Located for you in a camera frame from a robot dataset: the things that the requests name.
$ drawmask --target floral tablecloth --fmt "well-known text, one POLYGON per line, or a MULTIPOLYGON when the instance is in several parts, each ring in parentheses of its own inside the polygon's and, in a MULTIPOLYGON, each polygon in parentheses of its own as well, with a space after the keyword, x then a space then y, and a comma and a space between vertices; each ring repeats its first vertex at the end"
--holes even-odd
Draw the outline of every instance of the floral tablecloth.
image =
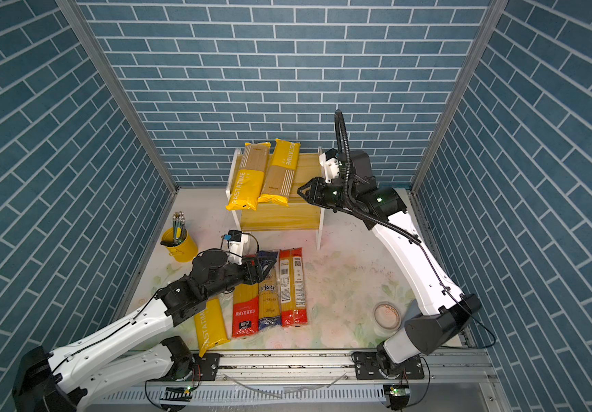
MULTIPOLYGON (((174 207, 175 210, 185 208, 185 205, 180 207, 178 202, 174 207)), ((187 223, 200 250, 218 247, 220 234, 233 227, 227 216, 216 215, 209 221, 192 219, 187 223)), ((415 298, 387 249, 361 221, 351 216, 325 215, 320 250, 316 250, 314 231, 258 232, 254 235, 258 237, 262 250, 303 248, 309 324, 297 328, 268 328, 252 337, 233 339, 217 346, 217 349, 375 347, 385 340, 385 336, 374 324, 374 306, 387 301, 403 314, 415 298)), ((128 308, 129 312, 141 307, 159 287, 190 272, 191 263, 176 262, 158 244, 154 255, 128 308)), ((219 299, 227 335, 231 336, 232 294, 219 295, 219 299)), ((191 318, 146 341, 137 349, 147 349, 173 335, 181 336, 192 350, 198 347, 195 324, 191 318)))

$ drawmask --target chopsticks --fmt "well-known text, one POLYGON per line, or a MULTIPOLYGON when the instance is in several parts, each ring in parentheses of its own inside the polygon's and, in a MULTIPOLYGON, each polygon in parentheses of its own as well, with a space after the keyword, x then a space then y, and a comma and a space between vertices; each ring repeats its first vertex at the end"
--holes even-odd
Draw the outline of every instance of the chopsticks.
POLYGON ((183 211, 176 211, 173 214, 173 242, 172 244, 168 241, 162 241, 161 244, 167 247, 175 247, 182 244, 186 240, 186 234, 188 233, 186 228, 186 217, 183 211))

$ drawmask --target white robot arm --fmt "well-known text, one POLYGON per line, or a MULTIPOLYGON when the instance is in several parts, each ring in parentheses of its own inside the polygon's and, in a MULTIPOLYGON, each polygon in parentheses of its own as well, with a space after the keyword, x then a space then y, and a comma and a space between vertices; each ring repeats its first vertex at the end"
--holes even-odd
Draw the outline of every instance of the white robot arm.
POLYGON ((225 239, 229 251, 201 252, 193 259, 190 275, 156 291, 143 308, 50 353, 41 346, 26 353, 12 390, 17 411, 81 412, 94 399, 136 383, 195 373, 195 357, 176 336, 137 355, 116 359, 201 312, 218 293, 266 278, 275 257, 245 257, 248 236, 240 231, 230 230, 225 239))
POLYGON ((320 155, 324 177, 314 177, 298 193, 310 204, 363 220, 397 261, 415 293, 421 314, 407 319, 399 332, 377 347, 381 371, 395 376, 408 358, 428 355, 460 332, 481 303, 477 296, 464 294, 432 258, 399 194, 391 187, 378 187, 367 153, 350 150, 339 110, 335 134, 340 152, 330 149, 320 155))

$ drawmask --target yellow bucket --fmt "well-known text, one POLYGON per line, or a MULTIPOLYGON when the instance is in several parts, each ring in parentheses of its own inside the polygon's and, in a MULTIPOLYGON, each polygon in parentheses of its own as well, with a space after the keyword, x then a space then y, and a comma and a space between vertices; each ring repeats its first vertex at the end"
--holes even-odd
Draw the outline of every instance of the yellow bucket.
MULTIPOLYGON (((166 242, 172 242, 174 240, 172 227, 163 232, 163 237, 161 240, 166 242)), ((170 253, 170 256, 175 258, 177 262, 182 263, 190 262, 198 254, 198 245, 195 244, 193 237, 188 231, 186 231, 186 238, 184 242, 175 247, 166 246, 165 248, 170 253)))

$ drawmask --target blue brick wall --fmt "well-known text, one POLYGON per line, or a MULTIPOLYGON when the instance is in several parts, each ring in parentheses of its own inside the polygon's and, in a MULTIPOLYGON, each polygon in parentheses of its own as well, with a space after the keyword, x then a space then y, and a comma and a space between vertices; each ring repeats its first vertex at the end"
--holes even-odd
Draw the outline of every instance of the blue brick wall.
POLYGON ((53 0, 0 3, 0 408, 20 353, 111 320, 167 198, 53 0))
POLYGON ((592 411, 592 0, 510 0, 420 197, 514 410, 592 411))
POLYGON ((78 3, 180 185, 224 185, 246 141, 330 148, 337 108, 408 185, 488 0, 78 3))

